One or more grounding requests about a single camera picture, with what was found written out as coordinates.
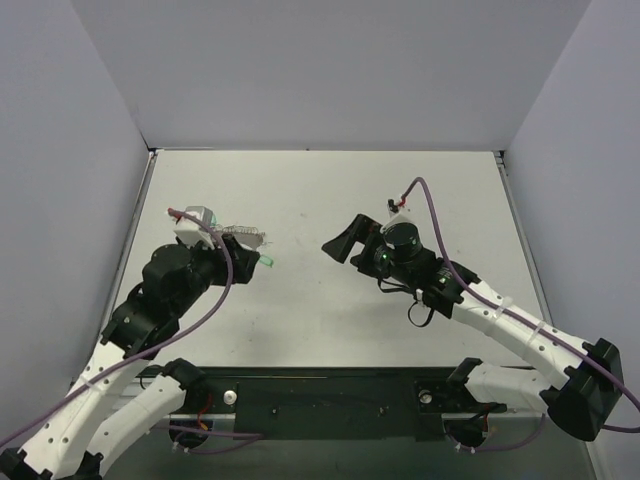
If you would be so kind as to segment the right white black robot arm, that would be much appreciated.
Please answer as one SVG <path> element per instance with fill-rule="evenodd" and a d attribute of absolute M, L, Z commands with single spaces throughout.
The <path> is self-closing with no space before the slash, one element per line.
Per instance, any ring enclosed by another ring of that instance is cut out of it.
<path fill-rule="evenodd" d="M 359 214 L 322 250 L 378 283 L 394 280 L 395 290 L 430 314 L 471 327 L 526 362 L 514 368 L 463 361 L 446 386 L 453 406 L 535 411 L 583 441 L 604 428 L 624 384 L 620 353 L 610 342 L 590 343 L 515 306 L 476 273 L 425 248 L 417 226 L 401 214 L 386 225 Z"/>

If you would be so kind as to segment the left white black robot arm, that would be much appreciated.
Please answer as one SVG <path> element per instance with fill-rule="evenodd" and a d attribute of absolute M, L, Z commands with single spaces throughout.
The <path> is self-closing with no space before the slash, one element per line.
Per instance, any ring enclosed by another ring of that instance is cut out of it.
<path fill-rule="evenodd" d="M 164 415 L 192 412 L 206 397 L 202 371 L 178 359 L 118 412 L 123 390 L 177 337 L 180 320 L 212 286 L 228 291 L 251 281 L 260 255 L 231 234 L 157 248 L 142 280 L 112 313 L 82 375 L 18 448 L 5 448 L 1 471 L 10 479 L 99 479 Z"/>

